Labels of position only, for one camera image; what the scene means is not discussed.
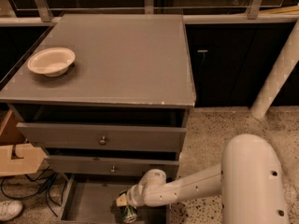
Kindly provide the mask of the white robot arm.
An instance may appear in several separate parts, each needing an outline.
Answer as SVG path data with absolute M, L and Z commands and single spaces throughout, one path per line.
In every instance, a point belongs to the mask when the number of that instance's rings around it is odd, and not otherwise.
M 214 195 L 221 196 L 223 224 L 289 224 L 278 155 L 247 133 L 226 144 L 220 164 L 195 174 L 168 182 L 164 171 L 147 171 L 116 205 L 158 207 Z

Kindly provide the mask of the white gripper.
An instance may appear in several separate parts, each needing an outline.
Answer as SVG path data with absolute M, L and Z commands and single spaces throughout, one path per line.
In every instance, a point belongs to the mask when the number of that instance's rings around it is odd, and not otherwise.
M 127 206 L 128 204 L 134 207 L 143 206 L 145 204 L 143 198 L 143 186 L 133 185 L 127 192 L 122 192 L 116 200 L 116 205 L 118 207 Z

